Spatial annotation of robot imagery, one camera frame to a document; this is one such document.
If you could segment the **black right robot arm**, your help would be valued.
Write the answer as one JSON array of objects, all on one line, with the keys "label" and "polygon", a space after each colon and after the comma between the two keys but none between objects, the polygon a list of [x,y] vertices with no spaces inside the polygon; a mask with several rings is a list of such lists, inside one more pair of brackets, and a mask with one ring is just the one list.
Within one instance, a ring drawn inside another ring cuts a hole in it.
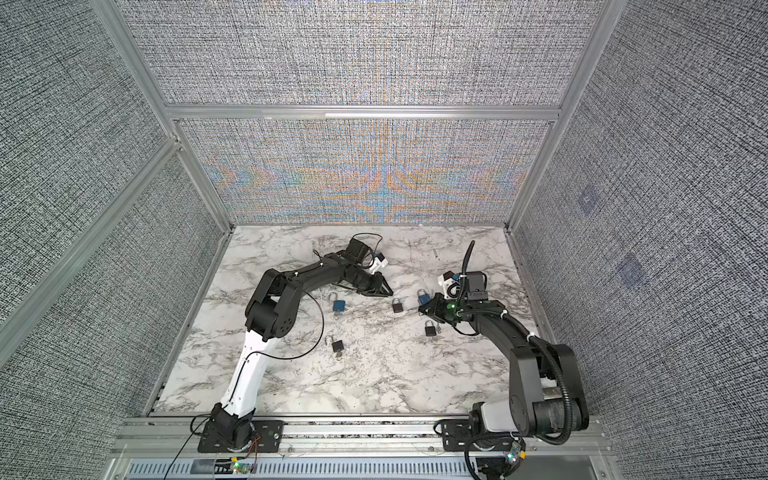
[{"label": "black right robot arm", "polygon": [[562,445],[587,429],[589,410],[573,350],[542,339],[490,299],[485,273],[460,273],[457,284],[456,296],[436,293],[420,303],[419,313],[453,328],[468,323],[509,363],[508,397],[475,404],[471,434],[512,433]]}]

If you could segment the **blue padlock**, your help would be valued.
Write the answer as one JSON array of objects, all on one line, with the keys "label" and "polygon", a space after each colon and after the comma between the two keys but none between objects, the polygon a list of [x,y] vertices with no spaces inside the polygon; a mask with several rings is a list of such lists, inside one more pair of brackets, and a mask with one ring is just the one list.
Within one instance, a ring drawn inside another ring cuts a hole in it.
[{"label": "blue padlock", "polygon": [[432,296],[425,289],[419,289],[417,291],[417,299],[420,306],[428,304],[432,300]]},{"label": "blue padlock", "polygon": [[331,292],[329,294],[329,301],[332,306],[332,311],[339,315],[346,311],[346,301],[339,297],[337,292]]}]

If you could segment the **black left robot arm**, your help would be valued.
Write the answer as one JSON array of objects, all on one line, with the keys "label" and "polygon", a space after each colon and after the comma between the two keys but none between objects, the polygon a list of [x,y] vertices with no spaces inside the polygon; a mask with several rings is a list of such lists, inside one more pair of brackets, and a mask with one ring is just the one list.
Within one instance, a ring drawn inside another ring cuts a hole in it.
[{"label": "black left robot arm", "polygon": [[267,270],[246,305],[246,335],[240,357],[225,394],[202,424],[197,451],[239,454],[253,448],[256,440],[264,437],[257,432],[253,416],[267,363],[302,357],[272,353],[277,341],[293,329],[301,301],[314,300],[313,291],[338,283],[364,297],[391,297],[393,290],[382,273],[387,265],[388,259],[376,246],[355,235],[344,249],[319,255],[308,266]]}]

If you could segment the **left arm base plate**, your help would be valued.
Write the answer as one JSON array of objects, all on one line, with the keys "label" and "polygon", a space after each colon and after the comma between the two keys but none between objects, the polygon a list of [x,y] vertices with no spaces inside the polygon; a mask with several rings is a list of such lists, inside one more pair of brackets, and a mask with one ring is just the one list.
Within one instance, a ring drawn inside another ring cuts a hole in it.
[{"label": "left arm base plate", "polygon": [[225,425],[209,421],[199,440],[199,453],[245,454],[277,453],[279,451],[285,423],[280,420],[251,420],[237,425]]}]

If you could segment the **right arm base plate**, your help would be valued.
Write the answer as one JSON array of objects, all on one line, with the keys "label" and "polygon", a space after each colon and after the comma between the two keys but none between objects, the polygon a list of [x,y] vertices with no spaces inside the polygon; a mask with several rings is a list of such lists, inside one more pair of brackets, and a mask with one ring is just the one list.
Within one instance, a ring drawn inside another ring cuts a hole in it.
[{"label": "right arm base plate", "polygon": [[466,446],[470,451],[498,451],[498,441],[493,439],[473,440],[478,435],[468,420],[441,419],[433,424],[433,431],[439,437],[446,452],[462,452]]}]

